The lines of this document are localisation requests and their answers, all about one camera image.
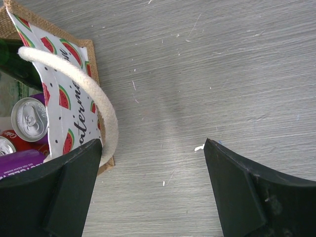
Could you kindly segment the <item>clear glass bottle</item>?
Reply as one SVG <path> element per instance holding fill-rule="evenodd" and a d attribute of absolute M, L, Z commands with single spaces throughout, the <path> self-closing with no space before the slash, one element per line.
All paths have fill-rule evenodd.
<path fill-rule="evenodd" d="M 20 99 L 28 97 L 30 89 L 11 76 L 0 73 L 0 116 L 8 117 Z"/>

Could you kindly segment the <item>green glass bottle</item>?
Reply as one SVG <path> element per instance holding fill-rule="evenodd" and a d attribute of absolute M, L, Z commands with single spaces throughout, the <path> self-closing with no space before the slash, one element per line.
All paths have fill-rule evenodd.
<path fill-rule="evenodd" d="M 34 65 L 22 59 L 18 50 L 23 47 L 18 39 L 0 39 L 0 71 L 26 86 L 43 92 L 40 76 Z"/>

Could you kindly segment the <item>red soda can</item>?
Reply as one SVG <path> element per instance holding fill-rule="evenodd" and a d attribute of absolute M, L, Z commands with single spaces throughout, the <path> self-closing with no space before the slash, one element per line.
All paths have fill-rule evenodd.
<path fill-rule="evenodd" d="M 20 138 L 14 130 L 5 130 L 0 133 L 0 155 L 4 156 L 7 154 L 26 151 L 26 150 L 37 150 L 47 157 L 49 155 L 48 144 L 38 144 L 27 142 Z"/>

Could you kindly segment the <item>brown canvas tote bag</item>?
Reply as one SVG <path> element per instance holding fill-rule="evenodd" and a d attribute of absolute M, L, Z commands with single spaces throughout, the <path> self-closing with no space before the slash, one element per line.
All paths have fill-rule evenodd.
<path fill-rule="evenodd" d="M 12 0 L 0 9 L 0 36 L 20 39 L 19 57 L 31 62 L 43 87 L 48 117 L 49 159 L 98 139 L 99 173 L 115 165 L 118 120 L 99 85 L 93 42 L 77 39 Z"/>

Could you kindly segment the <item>purple soda can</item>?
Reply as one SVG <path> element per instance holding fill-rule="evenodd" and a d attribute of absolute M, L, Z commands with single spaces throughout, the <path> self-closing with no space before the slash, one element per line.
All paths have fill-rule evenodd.
<path fill-rule="evenodd" d="M 0 179 L 30 170 L 43 164 L 46 155 L 37 150 L 25 150 L 0 157 Z"/>
<path fill-rule="evenodd" d="M 11 112 L 15 133 L 24 141 L 48 144 L 48 116 L 43 93 L 20 99 Z"/>

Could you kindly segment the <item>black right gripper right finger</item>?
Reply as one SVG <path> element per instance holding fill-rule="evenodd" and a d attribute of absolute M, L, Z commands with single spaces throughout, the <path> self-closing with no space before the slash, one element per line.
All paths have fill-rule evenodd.
<path fill-rule="evenodd" d="M 210 139 L 204 155 L 224 236 L 315 236 L 314 181 L 266 167 Z"/>

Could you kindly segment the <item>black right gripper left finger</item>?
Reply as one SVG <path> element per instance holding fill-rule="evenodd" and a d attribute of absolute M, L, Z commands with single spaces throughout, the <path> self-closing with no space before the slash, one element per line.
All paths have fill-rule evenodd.
<path fill-rule="evenodd" d="M 80 237 L 102 145 L 93 139 L 71 152 L 0 181 L 2 237 Z"/>

